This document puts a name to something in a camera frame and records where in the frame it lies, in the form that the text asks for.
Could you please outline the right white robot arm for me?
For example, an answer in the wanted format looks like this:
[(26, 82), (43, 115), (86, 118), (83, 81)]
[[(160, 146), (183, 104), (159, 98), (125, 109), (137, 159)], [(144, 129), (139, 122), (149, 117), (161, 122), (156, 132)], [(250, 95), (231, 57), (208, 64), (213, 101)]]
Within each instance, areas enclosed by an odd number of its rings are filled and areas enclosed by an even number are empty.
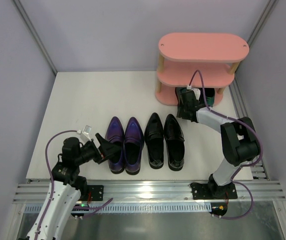
[(175, 88), (175, 94), (178, 101), (178, 118), (203, 124), (221, 135), (224, 159), (210, 175), (208, 183), (199, 185), (197, 189), (204, 188), (205, 196), (213, 199), (223, 199), (227, 195), (232, 195), (232, 188), (235, 186), (232, 179), (243, 166), (261, 153), (251, 119), (231, 119), (215, 112), (206, 106), (202, 99), (197, 99), (193, 90), (185, 87)]

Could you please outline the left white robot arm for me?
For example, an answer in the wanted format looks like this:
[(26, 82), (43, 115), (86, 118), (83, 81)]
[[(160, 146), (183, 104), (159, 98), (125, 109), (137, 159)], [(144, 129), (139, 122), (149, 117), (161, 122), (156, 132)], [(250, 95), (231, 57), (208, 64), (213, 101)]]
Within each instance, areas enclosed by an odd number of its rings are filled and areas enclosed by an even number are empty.
[(66, 138), (55, 166), (47, 168), (50, 175), (47, 195), (25, 239), (61, 239), (77, 201), (88, 193), (87, 180), (79, 174), (80, 166), (89, 161), (101, 164), (122, 150), (121, 146), (105, 140), (98, 133), (95, 136), (99, 146), (88, 134), (82, 133), (81, 136), (85, 137), (85, 143), (81, 143), (77, 137)]

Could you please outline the green metallic shoe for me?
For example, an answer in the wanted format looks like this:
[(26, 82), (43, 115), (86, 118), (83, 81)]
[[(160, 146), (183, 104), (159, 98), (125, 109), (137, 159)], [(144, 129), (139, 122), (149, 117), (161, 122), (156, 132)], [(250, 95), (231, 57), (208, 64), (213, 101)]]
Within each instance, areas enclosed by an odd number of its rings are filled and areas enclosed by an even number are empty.
[(212, 107), (215, 102), (215, 89), (214, 88), (205, 88), (205, 94), (203, 94), (203, 89), (199, 88), (200, 90), (200, 97), (199, 102), (200, 106), (205, 107), (204, 97), (206, 98), (207, 105)]
[(179, 105), (181, 94), (185, 93), (186, 91), (187, 91), (186, 87), (176, 87), (175, 88), (175, 94), (176, 94), (176, 98), (177, 98), (177, 102), (178, 102), (177, 105)]

